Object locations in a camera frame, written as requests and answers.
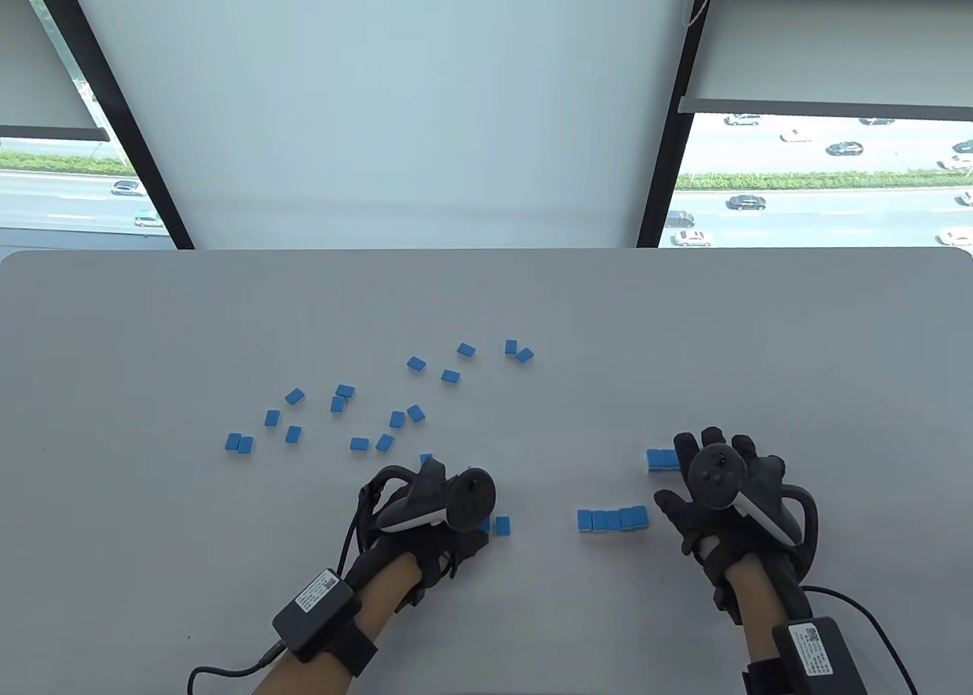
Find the green hedge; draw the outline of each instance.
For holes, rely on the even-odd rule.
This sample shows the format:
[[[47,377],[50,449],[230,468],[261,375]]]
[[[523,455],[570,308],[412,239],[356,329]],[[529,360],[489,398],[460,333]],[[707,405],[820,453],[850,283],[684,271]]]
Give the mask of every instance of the green hedge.
[[[909,173],[695,173],[680,175],[677,191],[800,191],[827,188],[939,188],[971,186],[965,170]]]
[[[86,175],[135,175],[132,166],[114,157],[33,155],[0,151],[0,170],[39,170],[43,173]]]

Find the roller blind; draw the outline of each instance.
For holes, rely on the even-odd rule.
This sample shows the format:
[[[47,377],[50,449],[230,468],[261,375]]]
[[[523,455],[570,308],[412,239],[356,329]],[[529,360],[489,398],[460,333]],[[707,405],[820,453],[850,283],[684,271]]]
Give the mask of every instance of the roller blind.
[[[712,0],[685,112],[973,120],[973,0]]]
[[[79,0],[196,246],[634,246],[684,0]]]
[[[0,0],[0,138],[108,139],[28,0]]]

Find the cable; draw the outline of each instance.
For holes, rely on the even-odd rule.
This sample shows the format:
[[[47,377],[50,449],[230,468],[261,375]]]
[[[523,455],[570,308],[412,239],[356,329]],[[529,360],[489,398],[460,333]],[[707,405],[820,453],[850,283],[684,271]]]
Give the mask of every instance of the cable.
[[[834,598],[840,598],[845,602],[845,604],[850,604],[852,607],[855,607],[861,611],[865,618],[872,623],[873,627],[875,627],[875,631],[879,633],[879,636],[882,637],[882,642],[885,643],[886,649],[889,650],[889,654],[892,655],[892,659],[895,660],[895,666],[899,668],[899,673],[902,674],[903,680],[906,681],[906,686],[909,688],[911,695],[918,695],[918,690],[915,689],[915,683],[911,681],[909,671],[906,670],[906,666],[903,663],[902,658],[899,657],[899,653],[897,653],[895,647],[892,646],[889,635],[886,635],[886,631],[882,628],[882,625],[879,624],[879,620],[872,615],[871,611],[868,611],[868,609],[862,607],[861,604],[858,604],[858,601],[855,601],[854,598],[849,597],[849,595],[842,594],[840,591],[835,591],[834,589],[827,589],[823,586],[802,586],[800,587],[800,590],[808,591],[813,594],[833,595]]]
[[[248,674],[254,674],[257,670],[263,670],[264,667],[267,667],[269,664],[271,664],[271,662],[277,659],[277,657],[281,656],[285,649],[287,649],[287,647],[284,646],[284,643],[278,640],[277,644],[274,644],[274,646],[264,653],[264,656],[257,661],[256,665],[251,665],[245,670],[224,670],[220,667],[206,666],[197,667],[189,674],[189,682],[185,684],[185,695],[192,695],[192,682],[195,681],[195,676],[197,674],[218,674],[222,678],[245,678]]]

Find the black glove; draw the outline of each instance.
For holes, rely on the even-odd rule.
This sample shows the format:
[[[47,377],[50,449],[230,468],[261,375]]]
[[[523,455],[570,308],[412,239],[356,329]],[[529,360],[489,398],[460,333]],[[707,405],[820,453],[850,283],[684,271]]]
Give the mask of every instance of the black glove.
[[[726,444],[723,432],[717,427],[702,431],[702,445]],[[679,470],[689,486],[689,465],[699,452],[696,438],[689,432],[677,434],[672,439],[679,456]],[[772,490],[781,491],[784,463],[776,456],[760,458],[753,440],[737,434],[730,445],[737,450],[746,463],[751,476],[759,476]],[[748,553],[756,554],[789,619],[810,618],[810,604],[807,596],[800,590],[800,581],[807,575],[813,560],[813,546],[791,548],[784,546],[761,528],[750,517],[743,517],[733,507],[713,510],[695,500],[687,503],[672,490],[660,490],[654,495],[659,508],[670,519],[683,536],[683,555],[692,553],[702,565],[706,576],[716,587],[713,601],[720,611],[726,611],[734,623],[740,624],[740,607],[734,590],[726,580],[726,571]],[[702,559],[699,555],[699,542],[710,535],[719,543]]]

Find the label sticker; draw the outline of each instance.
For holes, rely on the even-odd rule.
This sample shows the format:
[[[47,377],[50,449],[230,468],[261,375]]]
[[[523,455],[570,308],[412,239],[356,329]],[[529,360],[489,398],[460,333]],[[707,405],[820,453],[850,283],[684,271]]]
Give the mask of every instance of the label sticker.
[[[794,649],[803,664],[803,670],[807,677],[820,677],[824,674],[834,674],[831,669],[831,660],[828,653],[824,651],[824,642],[817,633],[817,627],[813,624],[792,624],[788,627],[791,638],[794,641]]]
[[[338,581],[340,581],[340,578],[331,573],[330,570],[321,571],[320,576],[307,584],[307,588],[301,591],[298,598],[295,598],[295,604],[299,605],[301,611],[305,613],[311,611],[314,605],[321,601]]]

